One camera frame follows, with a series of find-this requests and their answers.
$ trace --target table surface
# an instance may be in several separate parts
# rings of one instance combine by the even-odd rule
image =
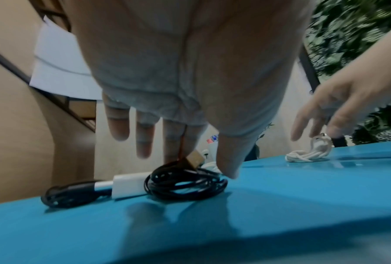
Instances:
[[[246,162],[199,202],[0,204],[0,263],[391,263],[391,142]]]

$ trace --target white cable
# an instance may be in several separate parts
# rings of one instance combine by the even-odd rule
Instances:
[[[326,134],[320,134],[311,139],[309,152],[296,150],[285,156],[287,162],[314,162],[326,157],[332,148],[331,139]]]
[[[217,163],[215,161],[206,163],[206,164],[202,165],[201,168],[206,169],[206,170],[210,170],[212,172],[221,173],[221,171],[218,169]]]

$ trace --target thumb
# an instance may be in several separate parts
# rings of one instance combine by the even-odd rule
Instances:
[[[229,137],[219,134],[217,167],[225,176],[236,179],[239,167],[255,145],[257,136]]]
[[[361,94],[351,96],[333,115],[327,125],[327,134],[339,138],[353,133],[358,122],[374,111],[375,106]]]

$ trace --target blue table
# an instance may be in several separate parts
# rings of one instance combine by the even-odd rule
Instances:
[[[0,204],[0,263],[391,263],[391,142],[328,158],[246,162],[200,202]]]

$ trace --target green plant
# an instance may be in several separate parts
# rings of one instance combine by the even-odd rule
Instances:
[[[391,0],[318,0],[305,42],[320,81],[327,80],[390,30]],[[391,139],[391,105],[371,114],[352,139],[355,144]]]

